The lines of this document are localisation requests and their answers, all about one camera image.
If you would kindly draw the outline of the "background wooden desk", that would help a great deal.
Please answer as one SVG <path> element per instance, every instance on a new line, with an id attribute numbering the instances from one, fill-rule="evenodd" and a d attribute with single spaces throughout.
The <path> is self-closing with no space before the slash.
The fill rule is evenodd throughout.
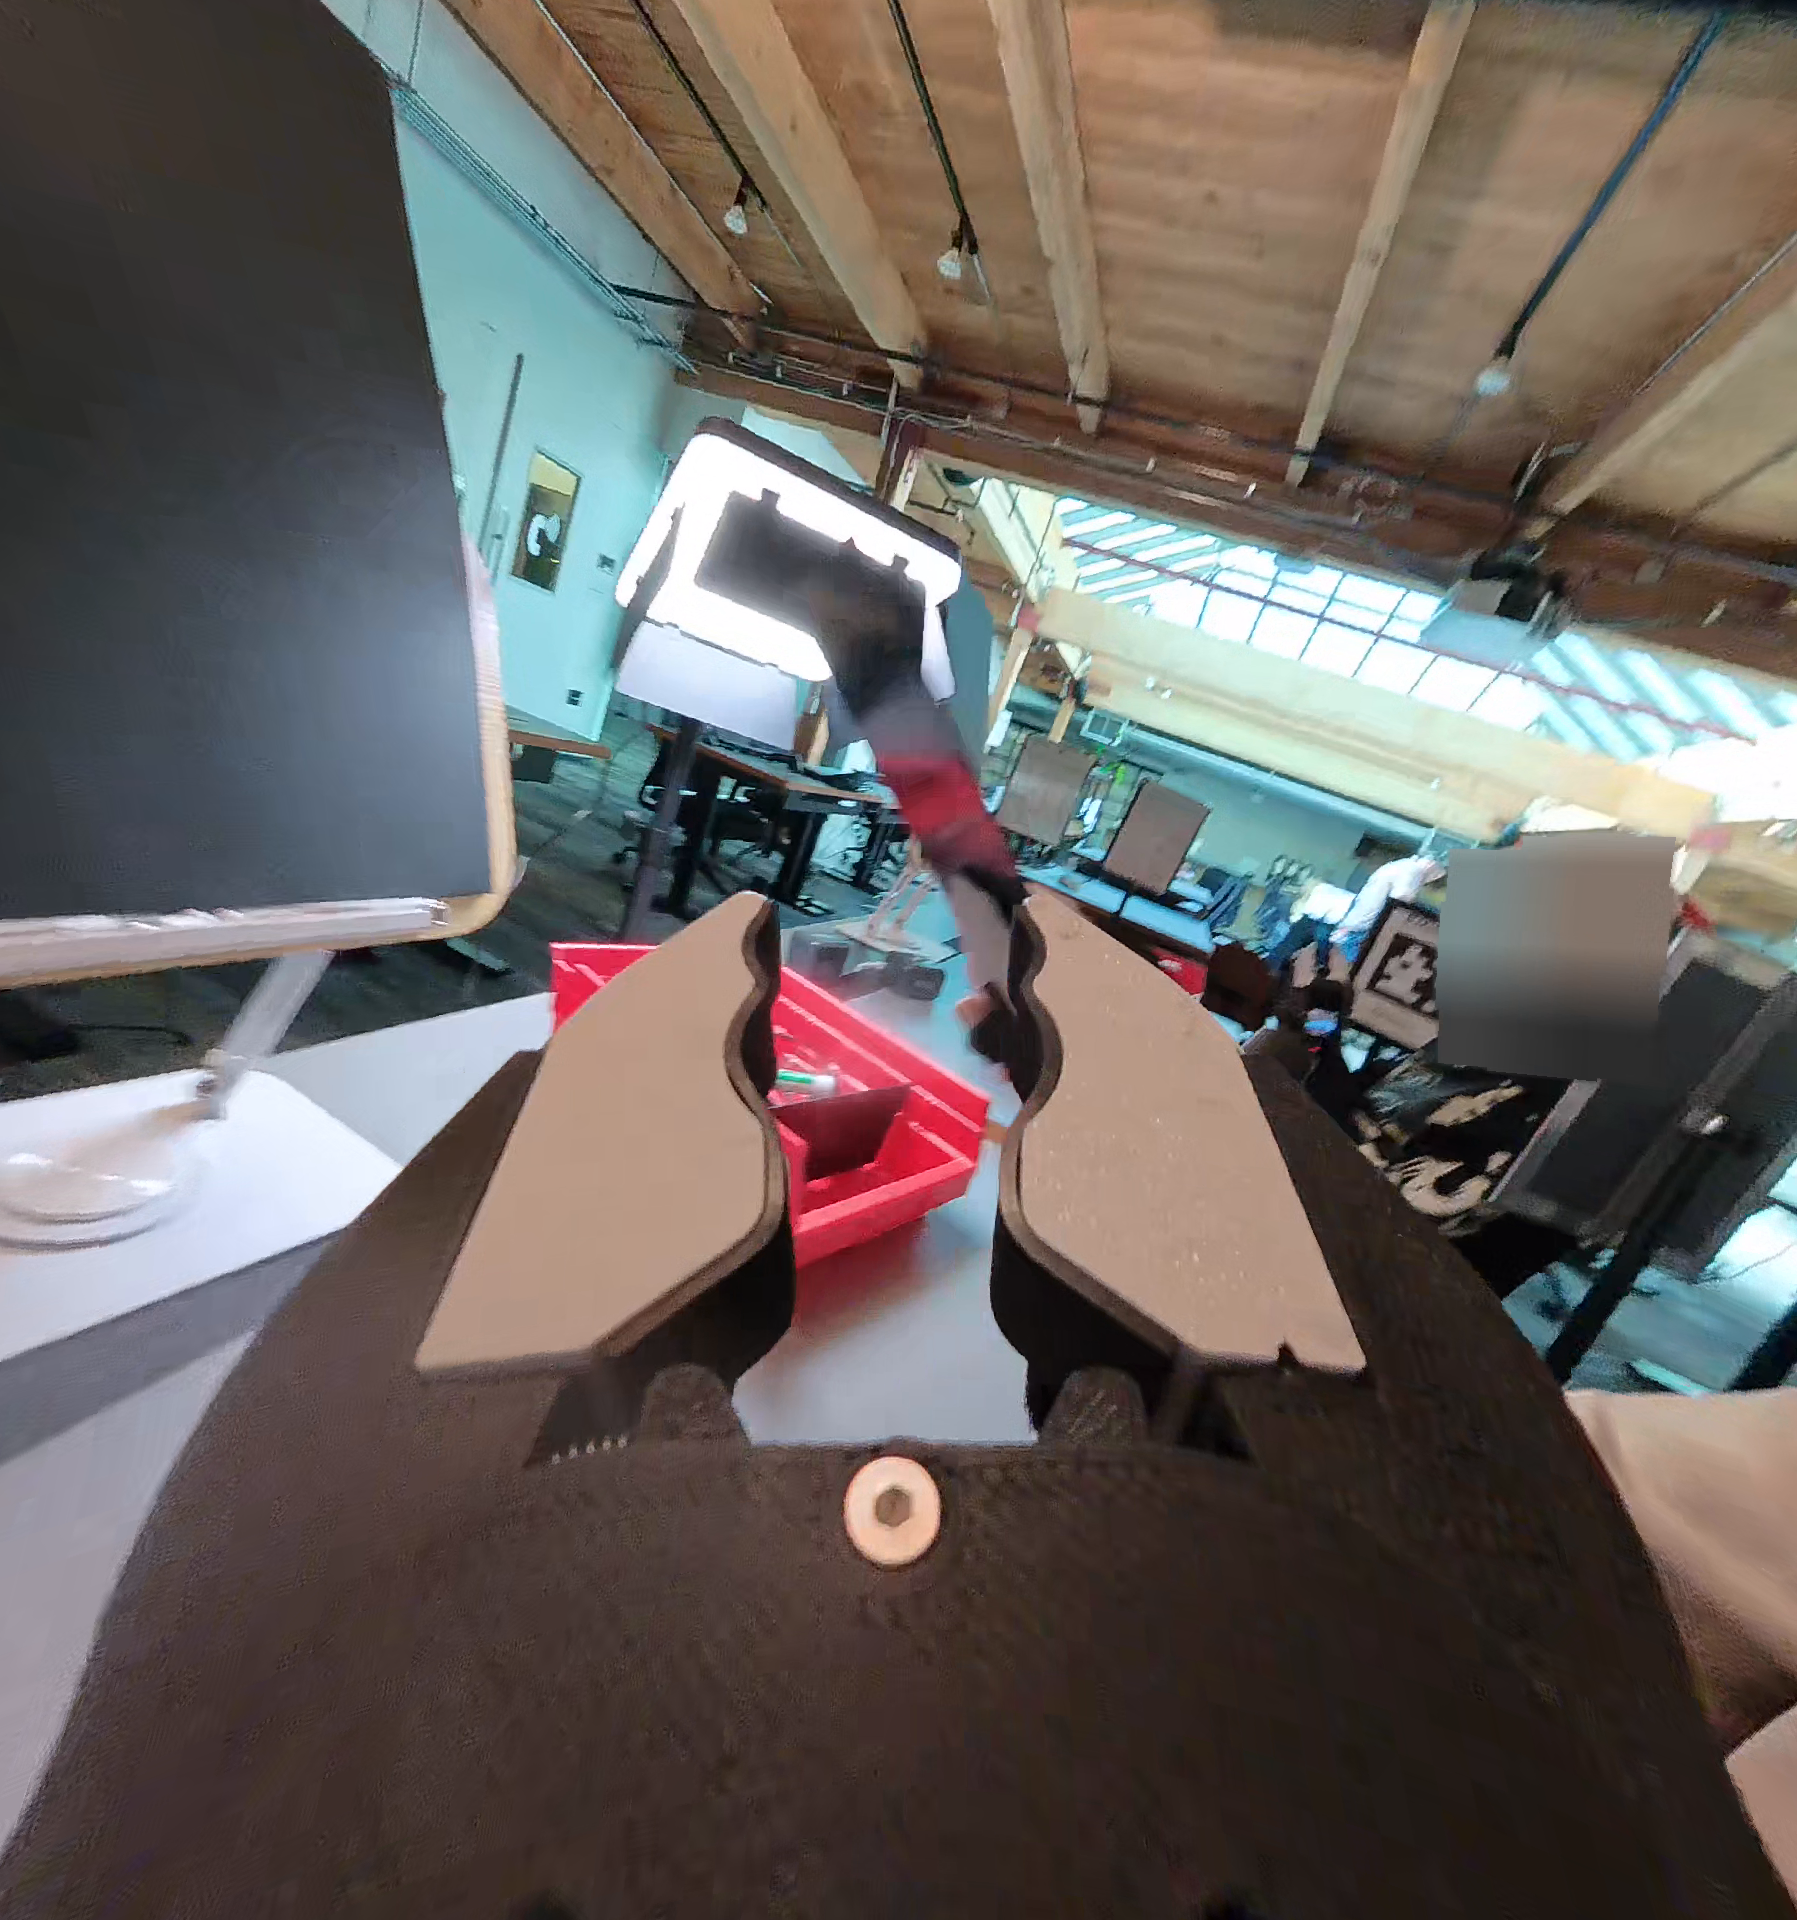
<path id="1" fill-rule="evenodd" d="M 551 784 L 561 764 L 607 766 L 614 749 L 596 740 L 508 707 L 509 771 L 516 784 Z"/>
<path id="2" fill-rule="evenodd" d="M 698 878 L 727 896 L 731 878 L 719 875 L 716 845 L 724 816 L 748 803 L 766 827 L 766 852 L 777 864 L 766 884 L 766 900 L 813 913 L 808 878 L 814 871 L 818 832 L 827 822 L 845 820 L 863 829 L 863 843 L 845 868 L 845 878 L 870 893 L 886 852 L 894 845 L 899 820 L 889 791 L 877 784 L 840 784 L 837 776 L 799 773 L 736 745 L 701 744 L 694 752 L 694 799 L 682 816 L 683 841 L 671 880 L 670 906 L 691 904 Z"/>

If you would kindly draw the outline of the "dark tool with red band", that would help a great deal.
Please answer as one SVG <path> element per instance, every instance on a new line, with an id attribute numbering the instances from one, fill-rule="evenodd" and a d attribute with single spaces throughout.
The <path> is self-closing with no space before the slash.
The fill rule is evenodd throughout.
<path id="1" fill-rule="evenodd" d="M 1029 1093 L 1040 1043 L 1015 995 L 1027 886 L 985 805 L 978 763 L 966 759 L 940 704 L 952 692 L 941 604 L 904 584 L 895 567 L 845 557 L 810 574 L 805 599 L 842 711 L 950 904 L 971 980 L 961 1004 L 966 1039 L 1006 1069 L 1017 1093 Z"/>

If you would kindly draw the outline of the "person's right forearm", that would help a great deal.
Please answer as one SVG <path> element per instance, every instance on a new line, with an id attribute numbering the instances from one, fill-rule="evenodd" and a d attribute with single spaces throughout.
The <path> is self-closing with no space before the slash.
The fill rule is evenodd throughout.
<path id="1" fill-rule="evenodd" d="M 1654 1560 L 1728 1777 L 1797 1905 L 1797 1385 L 1567 1401 Z"/>

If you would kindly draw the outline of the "printed tag poster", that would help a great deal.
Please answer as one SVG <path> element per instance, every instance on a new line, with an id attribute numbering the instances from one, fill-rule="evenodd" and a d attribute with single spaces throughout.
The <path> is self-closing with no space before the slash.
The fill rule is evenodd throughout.
<path id="1" fill-rule="evenodd" d="M 1439 1039 L 1441 913 L 1392 900 L 1348 975 L 1345 1021 L 1407 1052 Z"/>

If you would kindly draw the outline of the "black panel on tripod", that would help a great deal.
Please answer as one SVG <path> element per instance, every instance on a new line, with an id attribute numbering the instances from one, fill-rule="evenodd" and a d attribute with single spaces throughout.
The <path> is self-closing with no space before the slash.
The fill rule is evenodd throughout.
<path id="1" fill-rule="evenodd" d="M 1797 1159 L 1797 972 L 1688 933 L 1669 956 L 1640 1078 L 1578 1081 L 1495 1204 L 1606 1249 L 1546 1348 L 1557 1382 L 1590 1357 L 1640 1276 L 1695 1278 Z"/>

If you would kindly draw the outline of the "studio light panel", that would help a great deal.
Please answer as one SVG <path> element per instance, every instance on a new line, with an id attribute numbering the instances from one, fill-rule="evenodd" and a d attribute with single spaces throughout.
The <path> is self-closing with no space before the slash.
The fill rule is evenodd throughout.
<path id="1" fill-rule="evenodd" d="M 731 420 L 703 420 L 618 580 L 623 695 L 776 747 L 829 688 L 847 736 L 957 693 L 957 540 Z"/>

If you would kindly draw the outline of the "red plastic bin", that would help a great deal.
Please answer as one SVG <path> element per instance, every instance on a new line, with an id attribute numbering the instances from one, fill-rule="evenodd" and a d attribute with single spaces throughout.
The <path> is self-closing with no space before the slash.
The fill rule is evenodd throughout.
<path id="1" fill-rule="evenodd" d="M 785 1143 L 789 1220 L 801 1265 L 863 1246 L 957 1200 L 974 1176 L 991 1094 L 867 1019 L 799 972 L 784 972 L 772 1015 L 779 1065 L 837 1069 L 842 1093 L 908 1082 L 910 1097 L 876 1162 L 808 1182 L 799 1145 Z"/>

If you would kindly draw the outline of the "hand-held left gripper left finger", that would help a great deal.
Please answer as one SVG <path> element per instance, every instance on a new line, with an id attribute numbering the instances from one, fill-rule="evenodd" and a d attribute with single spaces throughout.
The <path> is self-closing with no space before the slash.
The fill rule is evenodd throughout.
<path id="1" fill-rule="evenodd" d="M 431 1377 L 618 1360 L 705 1308 L 748 1370 L 789 1328 L 789 1163 L 770 1108 L 781 983 L 739 893 L 568 1015 L 431 1310 Z"/>

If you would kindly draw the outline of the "easel whiteboard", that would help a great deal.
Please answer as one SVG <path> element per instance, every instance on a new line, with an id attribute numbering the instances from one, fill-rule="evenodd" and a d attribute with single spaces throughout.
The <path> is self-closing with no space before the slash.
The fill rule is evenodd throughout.
<path id="1" fill-rule="evenodd" d="M 1147 780 L 1134 791 L 1103 853 L 1103 877 L 1127 893 L 1170 896 L 1209 816 L 1202 799 L 1163 780 Z"/>
<path id="2" fill-rule="evenodd" d="M 1060 847 L 1081 816 L 1099 755 L 1046 736 L 1025 736 L 994 808 L 1009 840 Z"/>

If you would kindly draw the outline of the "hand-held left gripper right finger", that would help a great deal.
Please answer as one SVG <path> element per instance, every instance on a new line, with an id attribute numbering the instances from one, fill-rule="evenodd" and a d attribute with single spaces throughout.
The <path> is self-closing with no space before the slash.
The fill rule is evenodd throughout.
<path id="1" fill-rule="evenodd" d="M 1354 1377 L 1367 1357 L 1238 1043 L 1049 893 L 1013 945 L 1020 1109 L 1000 1162 L 1013 1246 L 1151 1351 Z"/>

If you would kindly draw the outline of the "wooden board with black sheet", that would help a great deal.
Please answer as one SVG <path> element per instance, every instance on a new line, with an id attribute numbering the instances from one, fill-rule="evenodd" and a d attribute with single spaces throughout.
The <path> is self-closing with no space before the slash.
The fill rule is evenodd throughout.
<path id="1" fill-rule="evenodd" d="M 0 3 L 0 988 L 518 880 L 396 108 L 324 3 Z"/>

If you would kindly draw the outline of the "grey upright panel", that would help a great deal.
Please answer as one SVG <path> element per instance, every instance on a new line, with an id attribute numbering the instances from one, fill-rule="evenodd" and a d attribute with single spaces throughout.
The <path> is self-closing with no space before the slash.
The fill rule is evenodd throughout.
<path id="1" fill-rule="evenodd" d="M 952 675 L 952 692 L 940 704 L 945 708 L 966 759 L 978 763 L 994 724 L 996 648 L 994 612 L 983 591 L 962 580 L 940 611 L 940 627 Z"/>

